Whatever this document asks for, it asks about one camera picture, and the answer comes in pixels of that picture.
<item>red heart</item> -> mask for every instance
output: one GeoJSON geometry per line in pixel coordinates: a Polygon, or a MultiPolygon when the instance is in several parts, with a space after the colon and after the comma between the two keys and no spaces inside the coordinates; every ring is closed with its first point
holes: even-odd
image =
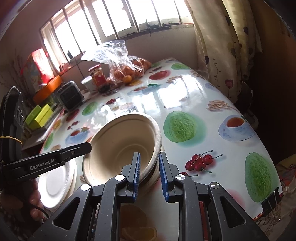
{"type": "Polygon", "coordinates": [[[225,80],[225,84],[230,89],[233,87],[233,80],[225,80]]]}

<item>plastic bag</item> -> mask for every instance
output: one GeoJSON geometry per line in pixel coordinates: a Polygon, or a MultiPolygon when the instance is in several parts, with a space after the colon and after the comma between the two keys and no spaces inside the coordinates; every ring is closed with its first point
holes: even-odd
{"type": "Polygon", "coordinates": [[[93,51],[86,52],[81,59],[108,64],[111,80],[125,84],[142,77],[145,71],[151,67],[151,63],[145,59],[128,56],[124,40],[98,45],[93,51]]]}

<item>red jar lid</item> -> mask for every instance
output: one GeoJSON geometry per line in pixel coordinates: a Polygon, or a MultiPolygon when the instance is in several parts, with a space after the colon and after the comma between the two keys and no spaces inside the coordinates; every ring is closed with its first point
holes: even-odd
{"type": "Polygon", "coordinates": [[[101,67],[100,64],[98,64],[98,65],[96,65],[96,66],[94,66],[94,67],[91,67],[91,68],[89,69],[89,72],[90,72],[90,71],[93,71],[94,69],[97,69],[97,68],[99,68],[99,67],[101,67]]]}

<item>beige paper bowl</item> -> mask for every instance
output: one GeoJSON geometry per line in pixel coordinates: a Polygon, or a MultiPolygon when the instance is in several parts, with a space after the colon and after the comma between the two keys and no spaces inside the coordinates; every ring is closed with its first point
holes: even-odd
{"type": "Polygon", "coordinates": [[[82,163],[85,181],[90,185],[104,184],[120,174],[122,167],[131,163],[134,152],[141,154],[141,193],[148,191],[159,178],[161,133],[151,116],[120,116],[103,126],[90,143],[92,151],[85,155],[82,163]]]}

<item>cherry stem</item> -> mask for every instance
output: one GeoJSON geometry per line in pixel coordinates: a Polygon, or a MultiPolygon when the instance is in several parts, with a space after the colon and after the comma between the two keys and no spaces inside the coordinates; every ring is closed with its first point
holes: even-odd
{"type": "Polygon", "coordinates": [[[219,156],[216,156],[216,157],[213,157],[212,159],[217,158],[217,157],[220,157],[220,156],[223,156],[223,154],[221,154],[221,155],[219,155],[219,156]]]}
{"type": "Polygon", "coordinates": [[[203,169],[203,168],[202,168],[202,170],[205,171],[205,172],[208,172],[208,173],[212,173],[211,171],[208,171],[208,170],[203,169]]]}
{"type": "MultiPolygon", "coordinates": [[[[203,154],[206,154],[206,153],[208,153],[208,152],[213,152],[213,150],[211,150],[211,151],[207,151],[207,152],[205,152],[205,153],[203,153],[203,154]]],[[[201,156],[202,156],[203,154],[201,154],[201,156]]]]}
{"type": "MultiPolygon", "coordinates": [[[[200,158],[200,156],[201,156],[201,154],[198,155],[198,158],[200,158]]],[[[197,161],[198,158],[196,158],[196,160],[194,162],[192,162],[192,165],[197,161]]]]}

